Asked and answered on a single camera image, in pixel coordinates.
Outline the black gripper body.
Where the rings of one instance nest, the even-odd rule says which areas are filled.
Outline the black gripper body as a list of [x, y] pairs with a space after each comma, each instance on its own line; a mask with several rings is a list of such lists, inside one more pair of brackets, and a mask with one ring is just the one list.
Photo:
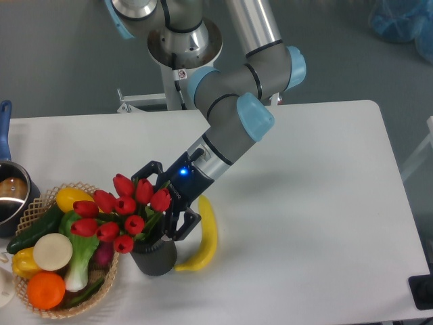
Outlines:
[[167, 184], [173, 202], [173, 213], [180, 213], [209, 188], [214, 180], [205, 175], [195, 162], [204, 151], [184, 152], [166, 171], [157, 176], [157, 186]]

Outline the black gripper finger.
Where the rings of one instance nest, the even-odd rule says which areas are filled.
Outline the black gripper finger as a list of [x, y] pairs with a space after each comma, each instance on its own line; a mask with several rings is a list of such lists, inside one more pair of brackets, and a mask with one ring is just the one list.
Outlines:
[[184, 211], [170, 208], [164, 217], [162, 234], [173, 241], [184, 240], [201, 220], [201, 215], [189, 207]]
[[156, 186], [162, 186], [164, 184], [160, 175], [163, 174], [163, 166], [161, 162], [151, 160], [138, 172], [131, 176], [132, 181], [139, 181], [140, 179], [147, 179], [151, 175], [157, 175]]

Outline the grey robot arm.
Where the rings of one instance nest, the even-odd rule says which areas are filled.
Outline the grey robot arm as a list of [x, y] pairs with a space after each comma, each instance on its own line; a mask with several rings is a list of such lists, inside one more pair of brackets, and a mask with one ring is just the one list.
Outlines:
[[213, 66], [221, 33], [204, 17], [201, 1], [107, 1], [106, 7], [124, 38], [147, 40], [161, 67], [168, 108], [197, 108], [210, 125], [169, 168], [149, 162], [136, 173], [156, 174], [157, 186], [167, 186], [171, 196], [151, 239], [182, 240], [200, 221], [191, 203], [273, 126], [263, 100], [299, 85], [305, 59], [284, 45], [267, 1], [227, 2], [246, 57], [233, 72]]

